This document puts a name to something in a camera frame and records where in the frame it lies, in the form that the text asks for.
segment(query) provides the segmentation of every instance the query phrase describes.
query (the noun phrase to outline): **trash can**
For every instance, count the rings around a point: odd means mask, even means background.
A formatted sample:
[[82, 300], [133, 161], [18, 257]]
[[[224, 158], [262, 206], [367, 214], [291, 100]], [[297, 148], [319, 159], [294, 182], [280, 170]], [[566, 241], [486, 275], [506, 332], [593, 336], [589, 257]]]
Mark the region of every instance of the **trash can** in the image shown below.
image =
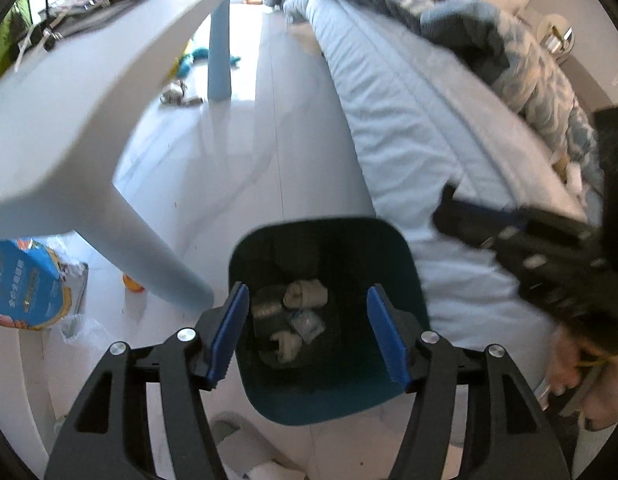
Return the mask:
[[393, 305], [429, 318], [413, 258], [403, 236], [374, 218], [319, 219], [265, 226], [234, 249], [229, 285], [258, 291], [295, 280], [319, 279], [329, 291], [320, 310], [325, 332], [315, 353], [294, 367], [261, 358], [251, 310], [236, 357], [249, 401], [263, 416], [289, 426], [361, 412], [401, 393], [392, 383], [367, 319], [367, 290], [380, 283]]

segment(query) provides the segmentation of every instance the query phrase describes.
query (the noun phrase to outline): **marble floor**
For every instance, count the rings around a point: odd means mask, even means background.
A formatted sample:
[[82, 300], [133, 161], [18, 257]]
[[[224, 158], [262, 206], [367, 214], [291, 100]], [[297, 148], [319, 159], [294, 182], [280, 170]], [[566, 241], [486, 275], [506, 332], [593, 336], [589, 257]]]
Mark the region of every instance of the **marble floor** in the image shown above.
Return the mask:
[[[116, 187], [211, 283], [216, 304], [227, 295], [231, 251], [257, 226], [373, 214], [326, 62], [306, 32], [288, 30], [283, 16], [265, 7], [231, 6], [231, 52], [242, 57], [232, 74], [231, 101], [172, 108], [156, 98], [116, 172]], [[208, 34], [205, 22], [196, 43], [206, 44]], [[206, 67], [197, 66], [189, 90], [205, 95], [206, 76]], [[160, 343], [195, 323], [199, 312], [126, 291], [119, 270], [79, 236], [65, 244], [71, 256], [90, 265], [84, 314], [99, 324], [96, 343], [103, 348], [120, 339], [136, 347]], [[93, 343], [78, 339], [65, 351], [77, 354], [76, 346]], [[74, 359], [59, 371], [48, 363], [56, 415], [68, 408], [94, 364]], [[148, 393], [158, 473], [170, 479], [159, 391], [151, 387]], [[412, 402], [402, 396], [340, 420], [281, 426], [250, 405], [235, 360], [227, 379], [202, 398], [210, 420], [228, 411], [246, 417], [312, 480], [387, 478]], [[446, 478], [458, 458], [457, 450], [449, 454]]]

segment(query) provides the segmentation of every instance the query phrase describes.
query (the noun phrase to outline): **table leg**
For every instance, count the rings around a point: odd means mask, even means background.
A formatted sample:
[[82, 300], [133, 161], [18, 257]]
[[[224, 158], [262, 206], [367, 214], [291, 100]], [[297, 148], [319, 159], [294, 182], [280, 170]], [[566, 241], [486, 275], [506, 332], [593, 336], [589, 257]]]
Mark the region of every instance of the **table leg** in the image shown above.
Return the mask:
[[229, 1], [223, 0], [211, 13], [207, 95], [212, 101], [223, 101], [231, 98]]
[[212, 308], [211, 287], [194, 274], [113, 186], [76, 231], [118, 269], [170, 303]]

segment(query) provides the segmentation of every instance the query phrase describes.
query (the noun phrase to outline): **human hand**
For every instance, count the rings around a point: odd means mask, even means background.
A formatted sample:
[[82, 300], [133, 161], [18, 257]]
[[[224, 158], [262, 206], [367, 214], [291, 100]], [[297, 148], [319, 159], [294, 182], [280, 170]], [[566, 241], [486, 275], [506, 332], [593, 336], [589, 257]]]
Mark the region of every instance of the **human hand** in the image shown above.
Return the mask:
[[607, 354], [591, 341], [573, 335], [565, 325], [560, 325], [551, 343], [547, 379], [555, 395], [577, 387], [582, 380], [578, 368], [582, 351], [608, 361], [580, 407], [591, 421], [591, 429], [603, 430], [618, 423], [618, 356]]

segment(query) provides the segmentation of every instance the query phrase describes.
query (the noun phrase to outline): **table top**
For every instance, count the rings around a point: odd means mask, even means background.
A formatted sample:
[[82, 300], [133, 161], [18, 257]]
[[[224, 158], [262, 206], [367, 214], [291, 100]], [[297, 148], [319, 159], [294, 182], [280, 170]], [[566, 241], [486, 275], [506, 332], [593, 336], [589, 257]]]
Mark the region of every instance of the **table top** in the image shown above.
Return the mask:
[[146, 0], [10, 69], [0, 79], [0, 204], [77, 167], [85, 182], [111, 182], [148, 102], [221, 1]]

